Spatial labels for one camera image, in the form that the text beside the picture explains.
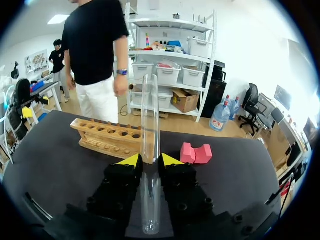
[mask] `white wall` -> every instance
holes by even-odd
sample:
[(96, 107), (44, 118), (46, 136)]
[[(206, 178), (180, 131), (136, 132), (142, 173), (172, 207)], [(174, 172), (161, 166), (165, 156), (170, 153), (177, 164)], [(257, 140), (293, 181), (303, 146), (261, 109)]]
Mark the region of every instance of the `white wall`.
[[(48, 57), (50, 57), (51, 52), (55, 50), (54, 41), (61, 37), (62, 36), (60, 34), (39, 36), (28, 41), (18, 43), (9, 49), (2, 49), (0, 55), (0, 67), (5, 65), (4, 74), (10, 76), (11, 72), (14, 70), (15, 62), (17, 61), (19, 63), (19, 78), (28, 78), (29, 80), (32, 80), (40, 75), (41, 72), (36, 75), (27, 76), (25, 58), (43, 50), (47, 50)], [(52, 71), (52, 69), (53, 64), (49, 63), (49, 70)]]
[[(160, 0), (157, 10), (149, 10), (149, 0), (138, 0), (137, 17), (172, 18), (172, 14), (179, 13), (180, 19), (192, 21), (193, 14), (197, 20), (198, 15), (208, 17), (213, 9), (217, 11), (215, 59), (226, 65), (225, 95), (235, 98), (253, 83), (268, 97), (272, 98), (280, 85), (298, 98), (306, 82), (314, 86), (312, 77), (303, 81), (293, 77), (288, 40), (303, 41), (284, 16), (286, 13), (268, 0)], [(300, 73), (310, 69), (312, 66), (304, 67)]]

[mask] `black table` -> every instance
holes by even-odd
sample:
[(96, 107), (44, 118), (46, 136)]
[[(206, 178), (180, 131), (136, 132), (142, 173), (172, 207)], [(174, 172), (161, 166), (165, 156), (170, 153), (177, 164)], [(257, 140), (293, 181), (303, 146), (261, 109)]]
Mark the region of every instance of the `black table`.
[(31, 96), (31, 97), (34, 97), (34, 96), (40, 94), (42, 91), (50, 88), (50, 87), (51, 87), (52, 85), (54, 85), (55, 83), (56, 83), (55, 81), (54, 81), (54, 82), (45, 83), (42, 87), (40, 87), (40, 88), (38, 88), (37, 90), (31, 92), (31, 93), (30, 93), (30, 96)]
[[(29, 222), (36, 219), (22, 202), (25, 192), (52, 216), (63, 214), (67, 203), (85, 208), (87, 198), (104, 178), (104, 169), (120, 161), (79, 145), (79, 133), (70, 128), (77, 117), (60, 111), (48, 114), (25, 137), (13, 156), (15, 164), (6, 169), (4, 187)], [(270, 155), (258, 140), (166, 131), (161, 132), (160, 138), (161, 152), (176, 159), (180, 158), (183, 142), (195, 148), (210, 144), (213, 158), (195, 168), (200, 185), (214, 200), (215, 214), (228, 211), (234, 215), (256, 201), (265, 202), (279, 189)], [(277, 214), (279, 199), (274, 206)], [(148, 237), (142, 233), (140, 206), (138, 196), (126, 233), (129, 237)], [(172, 234), (168, 206), (162, 197), (160, 234), (156, 237)]]

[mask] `man in black t-shirt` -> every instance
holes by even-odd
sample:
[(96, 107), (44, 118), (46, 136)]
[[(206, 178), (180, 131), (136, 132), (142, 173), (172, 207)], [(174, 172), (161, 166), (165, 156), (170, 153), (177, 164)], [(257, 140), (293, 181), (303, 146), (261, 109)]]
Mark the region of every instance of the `man in black t-shirt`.
[[(70, 93), (67, 85), (66, 72), (64, 70), (65, 65), (63, 64), (63, 60), (65, 59), (65, 51), (61, 48), (61, 44), (62, 41), (60, 39), (54, 41), (53, 45), (55, 50), (51, 53), (49, 61), (53, 64), (53, 81), (58, 83), (61, 82), (64, 91), (64, 101), (67, 103), (69, 102)], [(61, 103), (60, 84), (55, 87), (55, 91), (58, 100)]]
[[(118, 98), (128, 90), (128, 30), (119, 0), (69, 0), (79, 7), (64, 24), (67, 84), (74, 73), (82, 115), (118, 123)], [(117, 76), (114, 78), (114, 47)]]

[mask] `wristwatch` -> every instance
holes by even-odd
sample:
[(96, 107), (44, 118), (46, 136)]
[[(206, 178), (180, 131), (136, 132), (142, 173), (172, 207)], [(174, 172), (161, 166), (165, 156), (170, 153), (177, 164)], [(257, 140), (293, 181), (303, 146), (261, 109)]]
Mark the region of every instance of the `wristwatch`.
[(128, 74), (128, 70), (127, 69), (118, 69), (116, 71), (117, 74), (120, 74), (120, 75), (127, 75)]

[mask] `black t-shirt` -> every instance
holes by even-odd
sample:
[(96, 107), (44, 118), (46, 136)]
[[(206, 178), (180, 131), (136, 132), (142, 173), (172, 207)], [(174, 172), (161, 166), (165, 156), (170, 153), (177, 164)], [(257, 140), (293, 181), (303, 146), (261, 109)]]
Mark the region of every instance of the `black t-shirt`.
[(64, 69), (65, 65), (62, 63), (62, 61), (65, 59), (65, 51), (60, 48), (58, 51), (54, 50), (50, 57), (49, 61), (53, 60), (53, 73), (56, 74), (60, 72), (62, 69)]
[(110, 78), (113, 43), (128, 35), (119, 0), (93, 0), (71, 13), (64, 24), (62, 47), (69, 50), (75, 82), (85, 86)]

